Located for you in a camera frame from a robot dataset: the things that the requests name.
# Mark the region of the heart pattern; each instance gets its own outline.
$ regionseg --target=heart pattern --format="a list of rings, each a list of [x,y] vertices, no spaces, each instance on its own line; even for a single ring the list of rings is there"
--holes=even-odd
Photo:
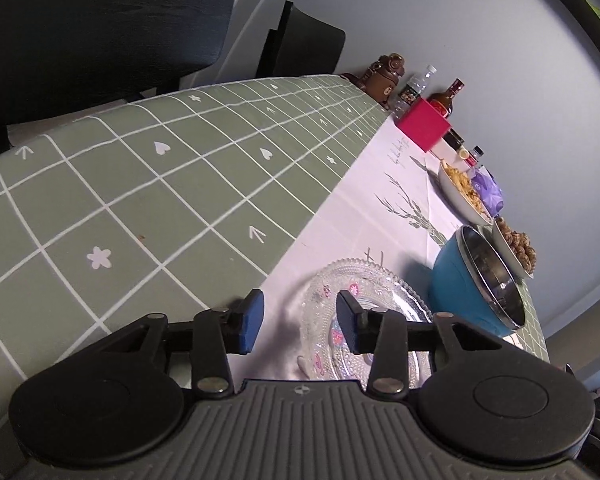
[[[155,146],[155,153],[157,153],[158,155],[164,155],[166,152],[168,152],[171,149],[170,145],[165,144],[164,142],[158,142],[157,140],[154,142],[154,146]]]

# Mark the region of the green plaid tablecloth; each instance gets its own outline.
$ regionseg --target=green plaid tablecloth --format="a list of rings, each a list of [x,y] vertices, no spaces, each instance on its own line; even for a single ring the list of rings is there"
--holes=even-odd
[[[21,460],[6,411],[23,380],[148,312],[189,320],[259,286],[385,119],[337,76],[272,78],[1,155],[0,478]]]

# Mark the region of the brown figurine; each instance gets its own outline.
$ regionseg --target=brown figurine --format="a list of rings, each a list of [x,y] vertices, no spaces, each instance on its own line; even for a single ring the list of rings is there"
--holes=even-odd
[[[380,103],[385,110],[389,109],[389,95],[404,75],[404,58],[395,52],[389,56],[380,56],[378,61],[366,69],[362,77],[353,74],[342,74],[371,98]]]

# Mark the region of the blue gripper pad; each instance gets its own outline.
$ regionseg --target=blue gripper pad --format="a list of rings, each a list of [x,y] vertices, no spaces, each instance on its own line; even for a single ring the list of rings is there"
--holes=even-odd
[[[252,290],[244,298],[240,309],[243,310],[242,328],[238,344],[240,345],[240,354],[248,354],[253,350],[253,345],[258,338],[258,332],[264,318],[264,294],[261,290]]]

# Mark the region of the pink box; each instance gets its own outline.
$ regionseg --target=pink box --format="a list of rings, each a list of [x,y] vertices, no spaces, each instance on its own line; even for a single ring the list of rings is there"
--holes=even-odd
[[[422,98],[417,99],[395,125],[423,152],[433,148],[451,128],[449,121]]]

